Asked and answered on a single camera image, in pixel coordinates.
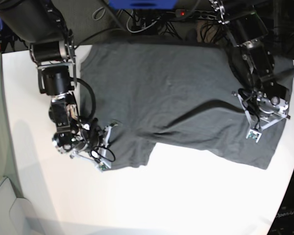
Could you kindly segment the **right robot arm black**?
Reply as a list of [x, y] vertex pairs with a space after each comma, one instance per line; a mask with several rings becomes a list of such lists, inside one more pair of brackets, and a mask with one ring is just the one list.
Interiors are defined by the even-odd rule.
[[[27, 42], [37, 66], [41, 94], [51, 98], [49, 118], [56, 125], [52, 142], [60, 153], [98, 152], [102, 129], [97, 125], [95, 94], [76, 76], [74, 35], [62, 13], [50, 0], [0, 0], [0, 19]], [[92, 109], [80, 115], [74, 90], [80, 84], [91, 97]]]

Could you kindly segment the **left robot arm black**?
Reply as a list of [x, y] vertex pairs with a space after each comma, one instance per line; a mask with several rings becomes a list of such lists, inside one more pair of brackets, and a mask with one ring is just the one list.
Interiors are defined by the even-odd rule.
[[255, 9], [262, 1], [212, 0], [210, 4], [233, 46], [241, 49], [248, 69], [247, 85], [238, 91], [243, 107], [257, 122], [262, 118], [289, 119], [289, 90], [277, 83], [273, 55], [262, 42], [268, 30]]

